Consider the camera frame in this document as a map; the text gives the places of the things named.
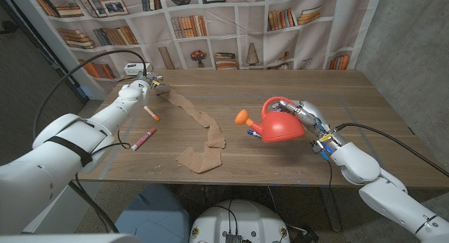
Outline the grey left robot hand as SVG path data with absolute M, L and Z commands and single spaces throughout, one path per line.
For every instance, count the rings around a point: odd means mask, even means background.
M 162 95 L 170 92 L 170 86 L 163 82 L 163 76 L 157 72 L 139 72 L 138 80 L 143 80 L 149 84 L 150 91 L 154 95 Z

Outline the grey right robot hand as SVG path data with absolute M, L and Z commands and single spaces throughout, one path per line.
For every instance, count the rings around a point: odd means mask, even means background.
M 278 103 L 274 103 L 272 108 L 274 111 L 294 115 L 303 127 L 318 138 L 317 141 L 311 142 L 312 149 L 315 152 L 318 152 L 318 148 L 321 148 L 331 155 L 347 144 L 347 141 L 330 127 L 320 110 L 311 102 L 300 100 L 288 103 L 286 100 L 280 100 Z

